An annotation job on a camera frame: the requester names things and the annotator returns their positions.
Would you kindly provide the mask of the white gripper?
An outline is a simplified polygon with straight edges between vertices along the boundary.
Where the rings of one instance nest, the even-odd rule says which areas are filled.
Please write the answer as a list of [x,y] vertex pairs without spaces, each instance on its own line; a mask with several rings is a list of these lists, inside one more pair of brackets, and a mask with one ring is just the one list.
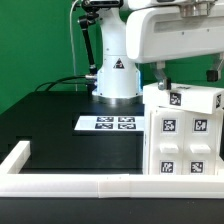
[[126,51],[134,62],[153,62],[159,90],[171,89],[164,61],[219,53],[206,71],[207,81],[216,82],[224,68],[224,3],[216,3],[209,16],[188,18],[181,16],[178,6],[134,11],[126,23]]

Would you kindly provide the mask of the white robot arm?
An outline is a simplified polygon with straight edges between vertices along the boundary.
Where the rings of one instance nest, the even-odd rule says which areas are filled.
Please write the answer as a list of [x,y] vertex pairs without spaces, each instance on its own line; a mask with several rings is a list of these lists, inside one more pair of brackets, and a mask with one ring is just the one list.
[[168,60],[224,53],[224,0],[90,0],[103,40],[93,92],[112,103],[142,95],[135,65],[151,63],[159,87]]

